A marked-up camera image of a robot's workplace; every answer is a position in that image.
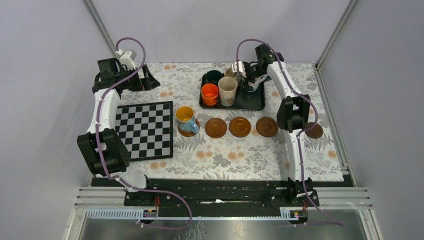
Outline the tall cream floral mug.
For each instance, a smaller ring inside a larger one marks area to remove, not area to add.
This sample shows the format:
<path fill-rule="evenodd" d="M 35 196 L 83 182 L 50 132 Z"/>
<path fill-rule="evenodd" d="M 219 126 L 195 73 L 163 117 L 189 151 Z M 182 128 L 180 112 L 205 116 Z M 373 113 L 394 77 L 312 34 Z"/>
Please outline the tall cream floral mug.
<path fill-rule="evenodd" d="M 238 82 L 235 78 L 224 76 L 218 81 L 220 104 L 224 107 L 232 106 L 235 102 Z"/>

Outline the orange mug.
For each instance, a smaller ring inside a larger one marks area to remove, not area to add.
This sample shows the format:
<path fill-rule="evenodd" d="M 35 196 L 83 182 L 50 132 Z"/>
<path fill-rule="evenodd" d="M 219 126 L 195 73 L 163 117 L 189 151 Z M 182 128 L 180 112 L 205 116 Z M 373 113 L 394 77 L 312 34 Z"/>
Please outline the orange mug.
<path fill-rule="evenodd" d="M 206 106 L 215 106 L 219 100 L 219 88 L 213 83 L 206 83 L 201 88 L 201 99 Z"/>

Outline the brown wooden coaster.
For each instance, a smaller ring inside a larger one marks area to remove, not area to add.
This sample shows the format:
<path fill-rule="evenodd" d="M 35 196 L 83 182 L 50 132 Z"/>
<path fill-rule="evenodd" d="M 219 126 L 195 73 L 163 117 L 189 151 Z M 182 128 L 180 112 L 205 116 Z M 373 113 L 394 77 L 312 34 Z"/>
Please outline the brown wooden coaster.
<path fill-rule="evenodd" d="M 230 133 L 237 138 L 244 138 L 250 134 L 251 123 L 244 117 L 235 117 L 229 123 Z"/>
<path fill-rule="evenodd" d="M 227 133 L 228 126 L 221 118 L 211 118 L 206 122 L 204 129 L 209 137 L 219 139 Z"/>
<path fill-rule="evenodd" d="M 263 137 L 270 138 L 279 131 L 278 123 L 270 117 L 262 117 L 256 122 L 256 131 Z"/>
<path fill-rule="evenodd" d="M 193 137 L 200 132 L 200 123 L 197 119 L 178 122 L 178 132 L 184 137 Z"/>

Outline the blue mug yellow inside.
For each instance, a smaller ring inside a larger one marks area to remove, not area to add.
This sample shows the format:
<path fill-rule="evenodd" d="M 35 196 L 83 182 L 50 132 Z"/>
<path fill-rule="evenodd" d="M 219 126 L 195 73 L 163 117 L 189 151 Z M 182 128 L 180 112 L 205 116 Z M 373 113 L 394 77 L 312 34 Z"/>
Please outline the blue mug yellow inside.
<path fill-rule="evenodd" d="M 196 119 L 194 110 L 189 106 L 181 106 L 176 110 L 175 114 L 176 120 L 177 120 L 177 126 L 179 125 L 179 121 L 185 122 L 185 121 L 194 121 Z"/>

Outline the aluminium frame rail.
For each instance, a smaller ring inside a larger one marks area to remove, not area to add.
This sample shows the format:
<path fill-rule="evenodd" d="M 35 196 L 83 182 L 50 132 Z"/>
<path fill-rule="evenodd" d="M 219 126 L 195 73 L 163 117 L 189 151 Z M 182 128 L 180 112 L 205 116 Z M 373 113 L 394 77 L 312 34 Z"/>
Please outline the aluminium frame rail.
<path fill-rule="evenodd" d="M 317 187 L 319 207 L 322 210 L 371 210 L 368 191 L 364 187 Z M 81 187 L 75 200 L 82 208 L 128 208 L 122 187 Z"/>

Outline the dark green mug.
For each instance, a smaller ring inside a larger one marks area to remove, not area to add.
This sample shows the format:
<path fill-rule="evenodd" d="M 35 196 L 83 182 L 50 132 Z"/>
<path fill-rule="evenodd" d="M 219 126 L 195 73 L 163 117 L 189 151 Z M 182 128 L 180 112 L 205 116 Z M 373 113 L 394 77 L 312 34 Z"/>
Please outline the dark green mug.
<path fill-rule="evenodd" d="M 223 77 L 223 73 L 219 70 L 210 70 L 205 74 L 205 83 L 217 85 Z"/>

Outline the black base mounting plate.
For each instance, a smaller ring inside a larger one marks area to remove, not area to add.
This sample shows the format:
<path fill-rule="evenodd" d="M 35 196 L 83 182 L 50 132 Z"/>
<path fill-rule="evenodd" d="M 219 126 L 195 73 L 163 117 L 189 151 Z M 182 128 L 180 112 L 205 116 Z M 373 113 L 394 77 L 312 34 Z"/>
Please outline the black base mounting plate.
<path fill-rule="evenodd" d="M 275 217 L 280 207 L 312 208 L 296 198 L 301 183 L 283 180 L 183 180 L 151 178 L 151 192 L 126 192 L 126 207 L 158 207 L 159 217 Z"/>

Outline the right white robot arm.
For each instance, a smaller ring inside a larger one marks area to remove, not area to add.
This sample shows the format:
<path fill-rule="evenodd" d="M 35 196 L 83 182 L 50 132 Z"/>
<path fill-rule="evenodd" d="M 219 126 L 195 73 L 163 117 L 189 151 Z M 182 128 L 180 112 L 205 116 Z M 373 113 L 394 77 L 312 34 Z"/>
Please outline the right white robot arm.
<path fill-rule="evenodd" d="M 255 48 L 257 63 L 255 65 L 235 62 L 233 70 L 241 77 L 241 86 L 248 92 L 269 77 L 275 84 L 281 97 L 276 121 L 283 131 L 290 170 L 288 174 L 287 201 L 299 206 L 306 200 L 313 199 L 314 189 L 309 174 L 306 172 L 305 135 L 309 110 L 314 109 L 309 95 L 295 86 L 290 77 L 283 57 L 267 43 L 260 41 Z"/>

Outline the dark wooden coaster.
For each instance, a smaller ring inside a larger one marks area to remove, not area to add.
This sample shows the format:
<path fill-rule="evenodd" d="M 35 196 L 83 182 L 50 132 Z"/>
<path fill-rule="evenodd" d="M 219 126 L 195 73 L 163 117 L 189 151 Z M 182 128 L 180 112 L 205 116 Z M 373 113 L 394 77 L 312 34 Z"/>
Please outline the dark wooden coaster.
<path fill-rule="evenodd" d="M 323 128 L 317 123 L 314 127 L 312 127 L 314 125 L 313 122 L 308 122 L 305 125 L 305 128 L 308 129 L 305 134 L 311 138 L 311 139 L 319 139 L 323 136 L 324 134 L 324 130 Z"/>

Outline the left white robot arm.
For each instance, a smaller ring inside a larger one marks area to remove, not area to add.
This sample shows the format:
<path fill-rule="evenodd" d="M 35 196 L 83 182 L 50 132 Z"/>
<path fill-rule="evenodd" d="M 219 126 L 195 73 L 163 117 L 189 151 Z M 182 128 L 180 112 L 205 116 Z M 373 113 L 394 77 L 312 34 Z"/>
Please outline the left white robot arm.
<path fill-rule="evenodd" d="M 95 100 L 92 120 L 86 133 L 77 137 L 77 146 L 94 176 L 117 181 L 148 206 L 155 192 L 148 187 L 148 177 L 130 166 L 130 153 L 115 129 L 116 113 L 123 91 L 149 91 L 160 83 L 144 63 L 130 68 L 117 58 L 107 58 L 97 64 L 99 72 L 91 88 Z"/>

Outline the black white chessboard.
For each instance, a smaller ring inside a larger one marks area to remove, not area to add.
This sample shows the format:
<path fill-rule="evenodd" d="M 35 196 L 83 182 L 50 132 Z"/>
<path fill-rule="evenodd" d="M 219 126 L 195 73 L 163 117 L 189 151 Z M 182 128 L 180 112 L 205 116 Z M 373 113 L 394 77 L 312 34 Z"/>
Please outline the black white chessboard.
<path fill-rule="evenodd" d="M 131 162 L 169 159 L 173 151 L 173 102 L 119 106 L 115 131 Z"/>

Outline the white mug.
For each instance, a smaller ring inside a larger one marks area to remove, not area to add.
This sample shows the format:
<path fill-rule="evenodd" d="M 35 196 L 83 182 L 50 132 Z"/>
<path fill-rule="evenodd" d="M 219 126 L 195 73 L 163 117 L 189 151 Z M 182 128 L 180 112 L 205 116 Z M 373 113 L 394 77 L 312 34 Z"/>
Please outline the white mug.
<path fill-rule="evenodd" d="M 249 85 L 253 87 L 253 91 L 248 91 L 248 92 L 255 92 L 259 85 L 264 82 L 267 79 L 267 75 L 262 75 L 260 77 L 256 77 L 256 78 L 245 78 L 246 80 L 249 81 Z"/>

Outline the beige mug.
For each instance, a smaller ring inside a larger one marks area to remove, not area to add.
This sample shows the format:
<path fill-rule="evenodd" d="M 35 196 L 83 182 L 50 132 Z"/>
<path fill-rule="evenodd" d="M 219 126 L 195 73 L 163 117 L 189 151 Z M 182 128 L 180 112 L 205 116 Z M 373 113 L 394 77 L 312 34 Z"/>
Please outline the beige mug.
<path fill-rule="evenodd" d="M 232 68 L 231 68 L 231 67 L 230 67 L 230 68 L 228 68 L 228 69 L 224 72 L 224 76 L 225 76 L 225 77 L 231 77 L 231 78 L 234 78 L 234 79 L 236 79 L 236 78 L 237 78 L 236 74 L 233 72 L 233 70 L 232 70 Z"/>

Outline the floral table cloth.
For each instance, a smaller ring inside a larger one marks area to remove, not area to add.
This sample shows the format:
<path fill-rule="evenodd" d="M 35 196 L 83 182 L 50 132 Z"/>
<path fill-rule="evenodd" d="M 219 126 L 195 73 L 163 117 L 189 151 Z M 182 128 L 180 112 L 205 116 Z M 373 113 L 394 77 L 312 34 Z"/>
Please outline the floral table cloth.
<path fill-rule="evenodd" d="M 243 117 L 251 124 L 246 137 L 227 132 L 221 138 L 211 138 L 204 130 L 192 137 L 173 131 L 173 157 L 161 160 L 136 161 L 132 165 L 150 178 L 167 179 L 228 179 L 228 180 L 286 180 L 291 164 L 282 131 L 273 137 L 263 137 L 256 129 L 260 118 L 275 118 L 281 98 L 272 81 L 264 85 L 265 107 L 261 111 L 204 109 L 200 107 L 202 76 L 210 70 L 224 72 L 229 63 L 150 63 L 148 68 L 160 82 L 154 90 L 124 92 L 120 105 L 135 105 L 171 101 L 173 109 L 188 106 L 193 109 L 201 126 L 212 118 L 229 123 Z M 308 94 L 315 110 L 309 121 L 318 119 L 323 135 L 305 138 L 305 161 L 314 182 L 341 182 L 343 172 L 324 109 L 315 71 L 310 63 L 291 63 L 287 70 L 295 85 Z"/>

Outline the black serving tray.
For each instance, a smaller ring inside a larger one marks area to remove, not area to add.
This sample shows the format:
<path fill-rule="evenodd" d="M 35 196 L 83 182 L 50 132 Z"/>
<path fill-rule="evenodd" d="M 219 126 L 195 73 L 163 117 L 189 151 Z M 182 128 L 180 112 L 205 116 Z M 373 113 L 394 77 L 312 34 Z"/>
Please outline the black serving tray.
<path fill-rule="evenodd" d="M 205 74 L 202 76 L 201 88 L 205 85 Z M 251 111 L 261 111 L 265 108 L 265 87 L 264 83 L 260 83 L 258 89 L 255 92 L 247 92 L 241 88 L 237 87 L 235 100 L 231 106 L 223 106 L 220 103 L 220 97 L 218 103 L 214 106 L 207 106 L 202 101 L 200 88 L 200 97 L 199 105 L 205 109 L 229 109 L 229 110 L 251 110 Z"/>

